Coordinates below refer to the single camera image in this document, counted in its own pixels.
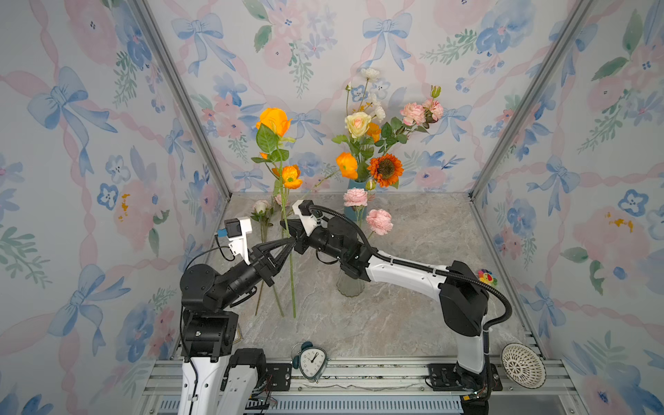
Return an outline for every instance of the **orange flower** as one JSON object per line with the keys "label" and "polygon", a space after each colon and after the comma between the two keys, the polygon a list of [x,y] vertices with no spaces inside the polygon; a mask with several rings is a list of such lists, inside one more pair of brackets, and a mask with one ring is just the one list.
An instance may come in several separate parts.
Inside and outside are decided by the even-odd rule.
{"label": "orange flower", "polygon": [[369,174],[376,179],[380,187],[387,187],[399,181],[399,176],[404,174],[404,168],[399,159],[391,154],[386,154],[371,159]]}
{"label": "orange flower", "polygon": [[297,165],[286,166],[282,170],[282,178],[284,179],[284,186],[289,189],[297,189],[302,186],[302,180],[299,178],[299,169]]}
{"label": "orange flower", "polygon": [[260,114],[260,121],[256,123],[256,128],[260,128],[261,124],[265,124],[280,137],[283,137],[290,128],[290,120],[279,108],[268,108],[263,111],[263,114]]}
{"label": "orange flower", "polygon": [[357,160],[350,153],[342,153],[337,157],[337,165],[341,175],[347,179],[357,179]]}
{"label": "orange flower", "polygon": [[369,123],[367,135],[374,139],[374,143],[380,140],[380,127],[376,123]]}

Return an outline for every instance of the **wallpaper panel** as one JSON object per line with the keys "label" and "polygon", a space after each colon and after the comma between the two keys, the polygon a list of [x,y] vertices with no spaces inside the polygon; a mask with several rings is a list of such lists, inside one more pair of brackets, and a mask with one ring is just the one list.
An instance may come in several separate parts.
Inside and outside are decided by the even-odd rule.
{"label": "wallpaper panel", "polygon": [[664,413],[663,13],[597,2],[481,202],[593,415]]}
{"label": "wallpaper panel", "polygon": [[0,50],[0,413],[131,413],[219,189],[124,2],[3,2]]}
{"label": "wallpaper panel", "polygon": [[[472,188],[573,0],[149,4],[235,191],[269,191],[274,182],[250,160],[265,108],[293,120],[290,163],[306,168],[303,190],[334,172],[347,148],[331,139],[345,132],[351,83],[350,105],[375,93],[388,120],[440,85],[444,118],[393,147],[405,173],[389,191],[460,192]],[[366,87],[357,72],[364,67],[380,70]],[[337,176],[320,189],[346,186]]]}

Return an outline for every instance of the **clock face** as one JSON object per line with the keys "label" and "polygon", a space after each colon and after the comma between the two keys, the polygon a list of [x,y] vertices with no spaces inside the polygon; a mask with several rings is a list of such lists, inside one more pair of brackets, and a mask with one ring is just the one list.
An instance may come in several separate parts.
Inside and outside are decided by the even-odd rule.
{"label": "clock face", "polygon": [[317,347],[310,347],[299,356],[299,365],[302,374],[307,378],[313,378],[325,363],[325,352]]}

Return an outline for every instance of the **wall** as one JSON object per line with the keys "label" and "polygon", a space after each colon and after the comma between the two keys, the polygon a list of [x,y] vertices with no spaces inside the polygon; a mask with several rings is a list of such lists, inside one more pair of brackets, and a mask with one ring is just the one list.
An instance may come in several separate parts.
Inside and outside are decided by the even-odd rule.
{"label": "wall", "polygon": [[130,413],[219,192],[125,3],[0,12],[0,413]]}
{"label": "wall", "polygon": [[[331,139],[347,132],[344,88],[352,82],[357,107],[367,92],[357,70],[370,66],[381,75],[367,90],[388,120],[424,101],[431,84],[442,87],[447,109],[429,133],[392,148],[406,171],[398,191],[460,192],[472,188],[549,50],[551,27],[574,1],[148,3],[235,191],[269,191],[274,182],[250,160],[268,107],[293,118],[290,163],[303,171],[302,189],[333,172],[344,147]],[[347,181],[336,179],[321,190],[344,190]]]}
{"label": "wall", "polygon": [[664,413],[663,13],[596,3],[481,203],[593,415]]}

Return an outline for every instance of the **gray marble surface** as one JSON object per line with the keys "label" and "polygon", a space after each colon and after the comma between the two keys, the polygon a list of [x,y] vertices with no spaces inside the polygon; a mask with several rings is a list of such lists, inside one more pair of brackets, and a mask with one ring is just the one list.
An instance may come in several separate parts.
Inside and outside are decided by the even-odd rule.
{"label": "gray marble surface", "polygon": [[[230,201],[226,218],[249,216],[252,205],[269,194],[238,194]],[[310,195],[318,205],[343,210],[340,194]],[[469,202],[461,194],[380,194],[369,208],[383,208],[392,215],[394,228],[386,236],[371,238],[371,243],[388,253],[428,264],[449,265],[453,260],[480,268],[495,270],[486,246],[472,217]],[[281,238],[278,217],[268,240]],[[249,235],[249,247],[260,243],[256,222]],[[225,272],[231,263],[215,252],[208,263]],[[378,356],[452,356],[457,354],[454,332],[443,320],[440,303],[398,286],[367,283],[363,293],[354,298],[336,289],[338,265],[325,265],[313,250],[304,255],[293,253],[295,304],[293,318],[290,269],[288,263],[274,278],[285,317],[281,317],[272,288],[264,286],[258,315],[258,294],[233,309],[240,315],[243,340],[234,348],[261,347],[268,357],[288,357],[292,347],[310,340],[327,350],[332,357]],[[503,289],[503,282],[498,288]],[[489,318],[503,312],[493,296],[489,301]],[[515,341],[524,342],[524,329],[513,315],[505,323],[492,327],[491,353]]]}

